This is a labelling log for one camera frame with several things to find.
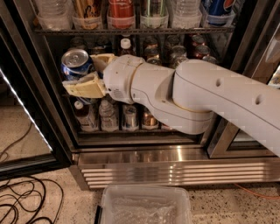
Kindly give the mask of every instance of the bottle cap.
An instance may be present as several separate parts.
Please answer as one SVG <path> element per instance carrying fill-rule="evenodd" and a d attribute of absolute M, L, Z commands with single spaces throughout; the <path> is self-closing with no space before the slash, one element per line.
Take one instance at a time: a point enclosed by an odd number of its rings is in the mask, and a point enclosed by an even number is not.
<path fill-rule="evenodd" d="M 101 101 L 101 106 L 102 106 L 103 108 L 106 108 L 108 105 L 109 105 L 109 102 L 108 102 L 107 100 L 102 100 L 102 101 Z"/>
<path fill-rule="evenodd" d="M 122 49 L 129 49 L 131 47 L 130 39 L 122 38 L 121 47 L 122 47 Z"/>
<path fill-rule="evenodd" d="M 82 109 L 84 105 L 80 101 L 76 101 L 74 104 L 76 109 Z"/>

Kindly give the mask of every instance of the floor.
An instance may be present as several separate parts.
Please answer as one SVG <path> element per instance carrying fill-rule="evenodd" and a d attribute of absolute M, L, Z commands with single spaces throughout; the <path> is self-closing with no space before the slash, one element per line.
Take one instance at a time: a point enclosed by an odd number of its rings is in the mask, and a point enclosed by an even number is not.
<path fill-rule="evenodd" d="M 43 179 L 46 189 L 45 203 L 38 213 L 37 217 L 46 216 L 51 221 L 54 220 L 58 211 L 61 190 L 59 187 L 50 182 L 50 179 L 56 181 L 64 191 L 64 199 L 61 211 L 59 213 L 58 224 L 84 224 L 94 223 L 95 211 L 98 204 L 102 200 L 103 190 L 93 192 L 81 191 L 77 186 L 73 176 L 68 169 L 58 171 L 50 171 L 35 175 L 38 179 Z M 29 178 L 13 179 L 10 183 L 28 180 Z M 0 205 L 13 203 L 15 200 L 11 196 L 3 195 L 11 193 L 11 190 L 3 190 L 0 183 Z M 277 183 L 266 184 L 246 184 L 251 191 L 264 195 L 277 196 L 280 194 L 280 185 Z M 31 189 L 31 186 L 23 183 L 15 188 L 24 192 Z M 204 185 L 185 187 L 189 194 L 191 203 L 192 223 L 215 223 L 215 224 L 251 224 L 251 223 L 280 223 L 280 199 L 263 199 L 256 197 L 235 185 Z M 33 209 L 39 203 L 39 197 L 31 195 L 26 199 L 22 199 L 24 205 L 28 205 L 29 209 Z M 6 207 L 0 207 L 0 220 L 7 212 Z M 27 213 L 23 209 L 19 209 L 17 223 L 26 223 L 34 213 Z M 10 223 L 14 217 L 11 213 L 4 222 Z M 40 220 L 36 223 L 48 223 Z"/>
<path fill-rule="evenodd" d="M 2 151 L 26 132 L 30 121 L 25 119 L 18 106 L 2 107 L 0 113 L 0 151 Z M 7 153 L 9 154 L 7 159 L 11 161 L 49 152 L 39 133 L 32 127 L 28 135 L 13 145 Z M 267 196 L 280 195 L 278 183 L 243 186 Z M 193 224 L 280 224 L 279 197 L 277 199 L 257 197 L 236 185 L 197 185 L 184 188 L 189 194 Z M 32 178 L 12 179 L 9 183 L 2 181 L 0 223 L 35 223 L 28 221 L 36 219 L 38 219 L 36 223 L 54 221 L 58 224 L 94 223 L 95 211 L 97 205 L 101 203 L 102 193 L 102 189 L 92 192 L 81 191 L 67 168 L 40 173 Z"/>

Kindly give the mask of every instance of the fridge shelf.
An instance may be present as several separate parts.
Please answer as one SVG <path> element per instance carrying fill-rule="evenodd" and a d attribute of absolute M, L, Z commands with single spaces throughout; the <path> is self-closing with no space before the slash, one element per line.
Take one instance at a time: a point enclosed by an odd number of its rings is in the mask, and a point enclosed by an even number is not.
<path fill-rule="evenodd" d="M 232 27 L 210 27 L 210 28 L 192 28 L 192 29 L 129 29 L 129 30 L 64 30 L 64 31 L 46 31 L 35 29 L 35 32 L 44 36 L 71 36 L 71 35 L 151 35 L 151 34 L 191 34 L 191 33 L 231 33 L 235 28 Z"/>

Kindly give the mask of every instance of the refrigerator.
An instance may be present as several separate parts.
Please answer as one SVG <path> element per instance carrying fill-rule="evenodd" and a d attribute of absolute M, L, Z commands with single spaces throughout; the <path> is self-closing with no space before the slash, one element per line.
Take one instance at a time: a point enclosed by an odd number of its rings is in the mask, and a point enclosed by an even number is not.
<path fill-rule="evenodd" d="M 35 1 L 1 0 L 1 76 L 15 93 L 50 153 L 1 162 L 0 179 L 69 167 L 82 190 L 111 184 L 187 186 L 280 180 L 280 158 L 219 115 L 203 134 L 175 129 L 80 129 L 74 115 L 75 97 L 62 85 L 61 57 L 71 39 L 83 38 L 88 48 L 100 36 L 132 35 L 137 56 L 144 38 L 155 35 L 162 46 L 168 35 L 200 34 L 207 39 L 219 65 L 278 88 L 279 0 L 234 2 L 234 20 L 225 26 L 161 29 L 141 27 L 141 1 L 135 1 L 135 27 L 109 29 L 108 2 L 102 1 L 100 29 L 52 31 L 38 25 Z"/>

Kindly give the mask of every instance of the black cable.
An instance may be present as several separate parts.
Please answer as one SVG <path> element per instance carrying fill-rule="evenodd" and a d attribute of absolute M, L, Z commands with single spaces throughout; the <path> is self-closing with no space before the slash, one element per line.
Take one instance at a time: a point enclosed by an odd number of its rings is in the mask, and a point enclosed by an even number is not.
<path fill-rule="evenodd" d="M 9 215 L 9 213 L 11 213 L 12 211 L 14 212 L 14 217 L 13 220 L 11 221 L 10 224 L 14 224 L 17 223 L 19 217 L 19 213 L 18 213 L 18 207 L 21 207 L 24 211 L 26 211 L 27 213 L 33 213 L 33 216 L 26 222 L 26 224 L 33 224 L 36 223 L 37 221 L 48 221 L 50 224 L 53 224 L 57 221 L 61 208 L 62 208 L 62 204 L 63 204 L 63 200 L 64 200 L 64 191 L 62 189 L 62 187 L 55 181 L 51 180 L 51 179 L 38 179 L 38 178 L 34 178 L 34 177 L 27 177 L 28 180 L 24 180 L 24 181 L 19 181 L 16 183 L 11 183 L 10 181 L 7 181 L 7 183 L 5 183 L 4 185 L 0 185 L 0 193 L 3 192 L 4 190 L 10 190 L 13 194 L 7 193 L 5 195 L 0 195 L 0 199 L 4 198 L 4 197 L 11 197 L 13 200 L 15 200 L 15 202 L 13 204 L 0 204 L 0 207 L 9 207 L 10 210 L 4 215 L 4 217 L 0 220 L 0 223 L 3 223 L 3 221 L 6 219 L 6 217 Z M 46 189 L 46 185 L 44 182 L 49 181 L 54 183 L 61 191 L 61 199 L 60 199 L 60 203 L 59 203 L 59 208 L 57 210 L 57 213 L 54 217 L 54 220 L 52 221 L 49 217 L 36 217 L 39 213 L 39 211 L 42 210 L 42 207 L 45 203 L 46 200 L 46 193 L 47 193 L 47 189 Z M 17 190 L 15 190 L 15 187 L 17 186 L 21 186 L 21 185 L 30 185 L 27 186 L 27 191 L 25 192 L 19 192 Z M 25 200 L 28 199 L 28 197 L 32 197 L 32 196 L 39 196 L 40 197 L 40 202 L 38 207 L 34 208 L 34 209 L 27 209 L 26 207 L 23 206 L 23 204 L 21 203 L 21 200 Z"/>
<path fill-rule="evenodd" d="M 5 149 L 3 149 L 3 151 L 0 152 L 0 163 L 1 163 L 2 156 L 4 154 L 7 154 L 7 157 L 2 162 L 4 162 L 9 157 L 9 154 L 7 153 L 9 148 L 12 147 L 13 145 L 17 144 L 21 140 L 23 140 L 28 135 L 28 133 L 30 132 L 31 128 L 32 128 L 32 122 L 30 122 L 28 130 L 18 140 L 16 140 L 15 142 L 9 144 Z"/>

